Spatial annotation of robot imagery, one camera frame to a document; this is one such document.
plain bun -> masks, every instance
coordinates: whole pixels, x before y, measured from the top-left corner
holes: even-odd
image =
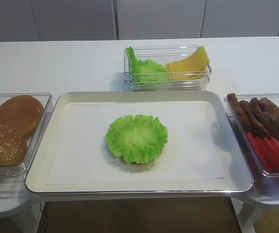
[[[27,143],[10,127],[0,125],[0,166],[19,165],[26,154]]]
[[[0,106],[0,124],[29,138],[35,132],[43,112],[42,103],[34,97],[15,96]]]

white table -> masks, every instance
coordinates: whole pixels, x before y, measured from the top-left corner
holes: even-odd
[[[212,66],[207,90],[221,98],[230,92],[279,93],[279,37],[0,43],[0,93],[50,92],[55,104],[71,91],[122,91],[125,47],[186,44],[205,45]],[[247,203],[241,212],[247,222],[260,214],[249,204],[279,208],[279,194],[261,186],[236,196]],[[0,184],[0,216],[40,201],[23,184]]]

cheese slice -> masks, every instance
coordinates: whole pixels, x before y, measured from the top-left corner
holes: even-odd
[[[201,46],[189,57],[181,60],[170,62],[166,64],[166,68],[169,72],[205,72],[207,65],[210,63],[209,56],[204,48]],[[194,80],[200,79],[204,75],[171,75],[171,80]]]

white cabinet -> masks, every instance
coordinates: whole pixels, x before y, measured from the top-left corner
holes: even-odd
[[[31,0],[41,40],[114,40],[111,0]]]
[[[206,0],[117,0],[119,39],[200,37],[205,2]]]
[[[0,0],[0,41],[39,40],[28,0]]]
[[[207,0],[201,37],[276,36],[279,0]]]

clear plastic container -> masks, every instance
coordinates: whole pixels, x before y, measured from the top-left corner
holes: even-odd
[[[252,98],[257,98],[258,100],[261,99],[261,98],[268,98],[275,105],[277,105],[279,107],[279,94],[236,95],[236,97],[237,97],[238,101],[245,100],[245,101],[248,101],[248,102],[250,102]],[[227,103],[226,112],[228,114],[228,118],[229,118],[229,121],[230,121],[232,127],[236,127],[237,129],[239,129],[238,131],[236,131],[236,133],[241,134],[241,135],[239,135],[239,137],[244,139],[244,141],[247,144],[249,151],[253,155],[254,160],[256,161],[256,164],[257,164],[258,168],[260,169],[261,173],[264,176],[268,176],[268,177],[279,176],[279,173],[274,173],[274,172],[271,173],[271,172],[266,171],[266,169],[264,168],[262,162],[260,161],[257,153],[253,149],[250,141],[248,140],[248,138],[246,136],[246,133],[244,132],[243,128],[241,127],[237,117],[233,113],[233,110],[231,109],[231,107],[229,105],[229,102],[227,101],[227,98],[224,98],[224,100]]]
[[[30,95],[39,100],[44,107],[44,113],[34,135],[27,141],[27,152],[22,163],[18,166],[0,166],[0,181],[3,182],[24,180],[26,171],[29,169],[34,158],[35,149],[53,112],[52,96],[50,93],[0,94],[0,106],[8,99],[18,95]]]
[[[168,62],[180,61],[192,55],[199,48],[198,45],[181,45],[181,46],[158,46],[158,47],[133,47],[135,56],[140,60],[151,59],[159,64],[166,66]],[[125,83],[132,91],[148,91],[148,90],[202,90],[210,81],[212,69],[207,65],[205,71],[194,72],[167,72],[169,81],[156,82],[136,82],[135,76],[145,78],[154,78],[155,80],[164,77],[165,73],[146,73],[133,74],[131,72],[131,62],[124,50],[124,76]],[[194,80],[173,81],[178,76],[196,76]]]

